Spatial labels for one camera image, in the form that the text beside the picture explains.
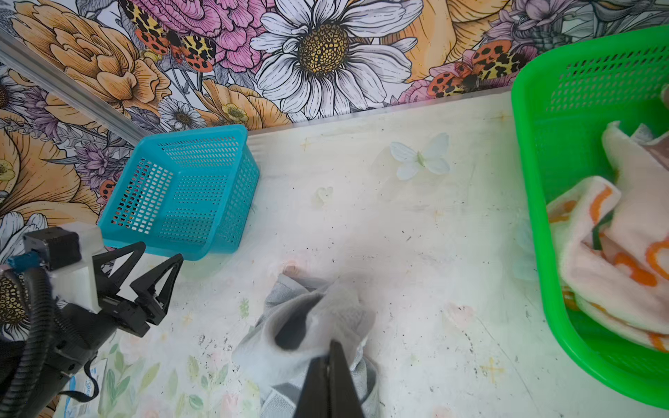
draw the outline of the white daisy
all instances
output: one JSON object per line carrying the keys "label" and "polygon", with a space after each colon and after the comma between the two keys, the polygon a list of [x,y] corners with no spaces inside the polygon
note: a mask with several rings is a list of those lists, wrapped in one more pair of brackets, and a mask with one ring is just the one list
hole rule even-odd
{"label": "white daisy", "polygon": [[0,65],[0,109],[26,116],[25,87],[9,76],[9,67]]}
{"label": "white daisy", "polygon": [[279,13],[265,13],[267,32],[251,47],[274,55],[256,74],[263,95],[293,120],[345,114],[351,106],[381,103],[382,81],[404,82],[416,45],[405,38],[392,45],[359,43],[406,28],[423,9],[422,0],[276,0]]}
{"label": "white daisy", "polygon": [[188,103],[180,102],[166,97],[161,100],[158,105],[158,112],[163,118],[163,122],[167,123],[174,130],[189,130],[206,128],[207,124],[202,119],[202,115],[193,109]]}

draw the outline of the gray metal strip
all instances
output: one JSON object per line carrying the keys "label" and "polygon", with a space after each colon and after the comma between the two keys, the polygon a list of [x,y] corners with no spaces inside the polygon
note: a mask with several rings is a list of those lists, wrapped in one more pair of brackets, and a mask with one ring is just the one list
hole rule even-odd
{"label": "gray metal strip", "polygon": [[1,29],[0,60],[132,145],[151,135]]}

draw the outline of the blue basket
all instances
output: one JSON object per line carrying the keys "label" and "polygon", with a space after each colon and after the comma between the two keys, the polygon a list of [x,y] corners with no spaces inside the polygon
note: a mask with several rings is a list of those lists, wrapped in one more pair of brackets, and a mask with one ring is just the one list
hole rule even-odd
{"label": "blue basket", "polygon": [[148,136],[98,224],[104,243],[195,261],[240,245],[260,172],[242,125]]}

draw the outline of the black strap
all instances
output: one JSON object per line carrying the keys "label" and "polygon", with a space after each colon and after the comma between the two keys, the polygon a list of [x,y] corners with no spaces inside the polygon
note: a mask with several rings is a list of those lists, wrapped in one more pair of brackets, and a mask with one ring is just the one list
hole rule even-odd
{"label": "black strap", "polygon": [[93,376],[90,375],[90,365],[94,359],[95,357],[91,358],[89,361],[86,362],[86,364],[84,364],[84,373],[86,373],[86,376],[88,376],[88,378],[93,381],[93,396],[88,396],[85,393],[77,391],[62,391],[59,392],[58,394],[69,396],[75,401],[81,403],[90,402],[93,399],[95,399],[100,393],[100,388],[98,387],[98,382],[95,379],[93,379]]}

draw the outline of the basket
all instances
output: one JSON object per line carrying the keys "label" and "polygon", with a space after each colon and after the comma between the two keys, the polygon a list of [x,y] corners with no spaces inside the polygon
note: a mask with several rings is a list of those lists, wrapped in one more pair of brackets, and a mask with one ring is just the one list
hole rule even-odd
{"label": "basket", "polygon": [[669,129],[659,99],[669,83],[669,26],[560,47],[518,75],[512,102],[546,319],[567,354],[591,376],[638,401],[669,409],[669,354],[628,342],[565,308],[546,204],[581,179],[613,180],[601,145],[608,122]]}
{"label": "basket", "polygon": [[231,125],[143,139],[98,224],[104,243],[191,261],[234,252],[260,175],[246,137]]}

